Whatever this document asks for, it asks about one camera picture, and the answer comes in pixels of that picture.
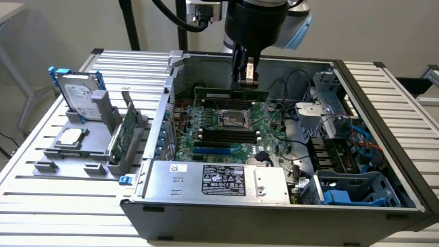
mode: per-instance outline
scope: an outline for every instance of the cpu socket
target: cpu socket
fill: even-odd
[[[248,112],[221,110],[217,113],[217,125],[218,127],[241,127],[248,128]]]

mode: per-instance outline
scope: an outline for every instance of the white wall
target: white wall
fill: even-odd
[[[78,68],[94,47],[129,49],[117,0],[8,0],[26,4],[0,43],[32,84],[49,83],[46,67]],[[140,46],[177,49],[177,28],[150,0],[132,0]],[[174,0],[164,0],[174,10]],[[309,0],[313,23],[297,51],[264,54],[381,61],[397,76],[439,64],[437,0]],[[220,51],[224,22],[189,34],[189,49]],[[10,81],[0,73],[0,81]]]

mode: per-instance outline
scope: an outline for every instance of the warning label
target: warning label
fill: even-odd
[[[201,192],[212,196],[245,196],[244,167],[202,166]]]

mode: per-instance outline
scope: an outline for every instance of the green circuit board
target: green circuit board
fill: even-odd
[[[204,162],[212,163],[232,163],[249,164],[254,159],[252,157],[260,152],[265,151],[273,161],[274,147],[282,146],[282,141],[278,141],[272,136],[270,122],[274,112],[269,112],[274,104],[269,102],[253,102],[253,105],[246,110],[228,110],[204,108],[200,104],[192,104],[180,109],[180,114],[184,116],[185,127],[177,128],[177,146],[176,146],[176,161],[193,161],[192,150],[194,142],[198,142],[198,129],[208,130],[238,130],[238,131],[258,131],[260,140],[257,143],[230,143],[230,155],[224,154],[202,154]],[[245,124],[237,126],[234,122],[225,121],[225,114],[246,115]],[[280,126],[281,114],[276,115],[273,123]],[[280,138],[285,138],[285,133],[276,131],[274,134]]]

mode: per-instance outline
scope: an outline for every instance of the aluminum profile table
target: aluminum profile table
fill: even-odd
[[[98,69],[104,74],[110,101],[121,113],[126,107],[120,91],[129,90],[136,107],[153,118],[168,75],[166,61],[166,53],[104,51],[88,58],[81,70]],[[347,66],[439,195],[439,152],[431,149],[439,148],[439,140],[428,114],[385,69],[372,63],[349,62]],[[121,187],[116,181],[41,179],[32,175],[32,161],[42,157],[41,149],[49,146],[66,122],[65,109],[58,98],[0,173],[0,246],[217,246],[142,240],[116,199],[116,195],[130,195],[132,187]],[[419,138],[408,141],[408,130],[415,130]],[[437,232],[439,224],[419,233],[396,233],[373,246],[439,246]]]

